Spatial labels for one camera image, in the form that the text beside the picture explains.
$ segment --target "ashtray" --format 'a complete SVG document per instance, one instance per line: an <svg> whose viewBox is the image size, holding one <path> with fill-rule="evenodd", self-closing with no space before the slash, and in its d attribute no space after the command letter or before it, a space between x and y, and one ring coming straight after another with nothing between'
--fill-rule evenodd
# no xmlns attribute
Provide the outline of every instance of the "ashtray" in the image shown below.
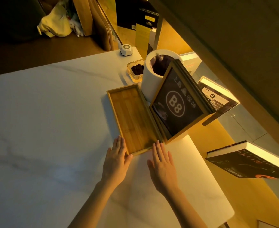
<svg viewBox="0 0 279 228"><path fill-rule="evenodd" d="M141 82L145 61L143 59L127 64L127 70L134 83Z"/></svg>

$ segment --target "left hand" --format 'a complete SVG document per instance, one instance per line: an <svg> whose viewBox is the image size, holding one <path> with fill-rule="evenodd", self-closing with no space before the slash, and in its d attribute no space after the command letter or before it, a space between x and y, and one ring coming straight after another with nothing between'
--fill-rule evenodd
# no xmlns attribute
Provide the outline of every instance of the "left hand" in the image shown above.
<svg viewBox="0 0 279 228"><path fill-rule="evenodd" d="M112 149L107 151L101 182L114 190L125 178L133 155L125 158L126 142L121 136L114 139Z"/></svg>

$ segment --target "bamboo tray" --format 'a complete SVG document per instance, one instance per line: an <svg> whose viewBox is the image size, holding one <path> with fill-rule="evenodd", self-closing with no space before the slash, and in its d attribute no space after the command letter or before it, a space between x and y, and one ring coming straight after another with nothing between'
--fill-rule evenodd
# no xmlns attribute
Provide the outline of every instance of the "bamboo tray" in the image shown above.
<svg viewBox="0 0 279 228"><path fill-rule="evenodd" d="M119 131L126 140L127 154L138 155L152 148L162 136L137 84L108 90Z"/></svg>

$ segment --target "circular logo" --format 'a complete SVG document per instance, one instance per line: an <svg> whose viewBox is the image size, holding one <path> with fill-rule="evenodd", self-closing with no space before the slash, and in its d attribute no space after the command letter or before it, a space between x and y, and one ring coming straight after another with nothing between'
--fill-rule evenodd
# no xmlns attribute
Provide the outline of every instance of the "circular logo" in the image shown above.
<svg viewBox="0 0 279 228"><path fill-rule="evenodd" d="M185 103L182 96L176 91L169 91L166 96L166 103L176 117L181 117L185 113Z"/></svg>

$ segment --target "coffee grounds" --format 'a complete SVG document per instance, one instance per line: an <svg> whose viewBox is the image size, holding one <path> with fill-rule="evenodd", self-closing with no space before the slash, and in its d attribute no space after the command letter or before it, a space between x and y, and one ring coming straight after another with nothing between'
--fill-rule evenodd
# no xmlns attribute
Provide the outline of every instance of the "coffee grounds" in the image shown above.
<svg viewBox="0 0 279 228"><path fill-rule="evenodd" d="M143 71L144 71L144 66L141 65L141 64L137 64L135 66L132 66L131 70L133 71L133 73L135 75L141 75L143 73Z"/></svg>

